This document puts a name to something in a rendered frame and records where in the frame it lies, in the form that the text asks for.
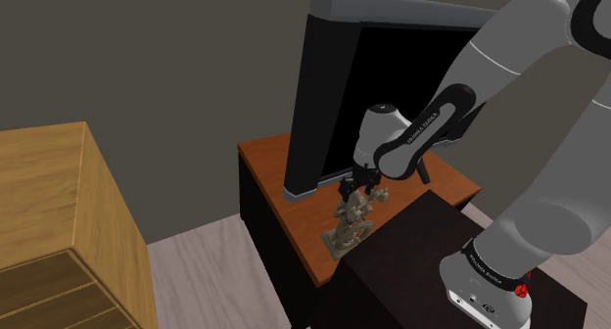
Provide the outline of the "brown top television cabinet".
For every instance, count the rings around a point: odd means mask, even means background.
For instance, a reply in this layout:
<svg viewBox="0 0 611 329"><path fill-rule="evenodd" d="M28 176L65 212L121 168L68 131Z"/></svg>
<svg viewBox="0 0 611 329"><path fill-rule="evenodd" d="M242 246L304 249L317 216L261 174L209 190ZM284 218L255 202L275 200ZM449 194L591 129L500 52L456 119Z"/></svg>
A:
<svg viewBox="0 0 611 329"><path fill-rule="evenodd" d="M336 183L316 189L295 203L284 199L288 134L238 145L240 216L290 322L290 329L306 329L325 284L338 263L321 234L334 228L341 199ZM449 204L464 208L481 187L432 152L424 156L430 182L414 174L404 181L383 179L386 202L373 205L367 218L379 228L428 190Z"/></svg>

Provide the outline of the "beige figure statuette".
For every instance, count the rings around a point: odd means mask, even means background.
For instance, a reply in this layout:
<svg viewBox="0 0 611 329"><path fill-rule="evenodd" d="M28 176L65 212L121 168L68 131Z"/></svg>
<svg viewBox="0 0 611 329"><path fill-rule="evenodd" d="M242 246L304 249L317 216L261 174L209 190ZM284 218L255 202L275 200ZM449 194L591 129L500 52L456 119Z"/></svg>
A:
<svg viewBox="0 0 611 329"><path fill-rule="evenodd" d="M388 197L387 188L375 187L367 196L354 190L346 201L340 201L333 215L338 219L336 228L321 234L333 260L339 260L372 232L374 223L365 217L373 211L372 203L384 203Z"/></svg>

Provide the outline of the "black flat screen television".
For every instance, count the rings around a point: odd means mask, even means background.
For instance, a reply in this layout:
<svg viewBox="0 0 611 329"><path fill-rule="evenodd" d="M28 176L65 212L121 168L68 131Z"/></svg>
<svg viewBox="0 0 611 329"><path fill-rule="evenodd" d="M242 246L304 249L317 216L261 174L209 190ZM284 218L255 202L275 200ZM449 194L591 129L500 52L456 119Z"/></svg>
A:
<svg viewBox="0 0 611 329"><path fill-rule="evenodd" d="M490 9L427 0L310 0L284 197L296 202L349 175L375 104L413 120Z"/></svg>

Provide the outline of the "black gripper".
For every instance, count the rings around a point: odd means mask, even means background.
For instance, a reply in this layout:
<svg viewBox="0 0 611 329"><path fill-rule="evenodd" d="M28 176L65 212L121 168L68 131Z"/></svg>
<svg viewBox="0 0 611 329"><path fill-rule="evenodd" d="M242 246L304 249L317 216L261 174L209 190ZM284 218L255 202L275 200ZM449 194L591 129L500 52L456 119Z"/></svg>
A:
<svg viewBox="0 0 611 329"><path fill-rule="evenodd" d="M348 199L356 188L364 186L366 190L371 190L381 182L381 173L376 167L370 168L368 164L352 165L352 176L340 180L338 188L343 199Z"/></svg>

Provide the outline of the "dark robot stand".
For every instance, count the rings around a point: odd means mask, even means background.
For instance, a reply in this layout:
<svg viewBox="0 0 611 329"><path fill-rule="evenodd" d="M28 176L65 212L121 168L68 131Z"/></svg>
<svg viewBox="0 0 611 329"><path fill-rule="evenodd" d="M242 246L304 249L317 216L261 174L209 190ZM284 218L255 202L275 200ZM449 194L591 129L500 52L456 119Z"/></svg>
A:
<svg viewBox="0 0 611 329"><path fill-rule="evenodd" d="M442 258L482 227L432 191L339 261L311 329L495 329L450 301Z"/></svg>

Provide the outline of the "light wooden cabinet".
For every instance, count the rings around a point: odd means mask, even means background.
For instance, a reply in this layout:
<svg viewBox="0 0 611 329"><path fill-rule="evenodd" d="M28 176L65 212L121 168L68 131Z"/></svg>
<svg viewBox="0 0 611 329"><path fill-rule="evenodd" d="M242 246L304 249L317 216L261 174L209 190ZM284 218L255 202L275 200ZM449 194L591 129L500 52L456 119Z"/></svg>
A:
<svg viewBox="0 0 611 329"><path fill-rule="evenodd" d="M147 246L84 122L0 131L0 329L158 329Z"/></svg>

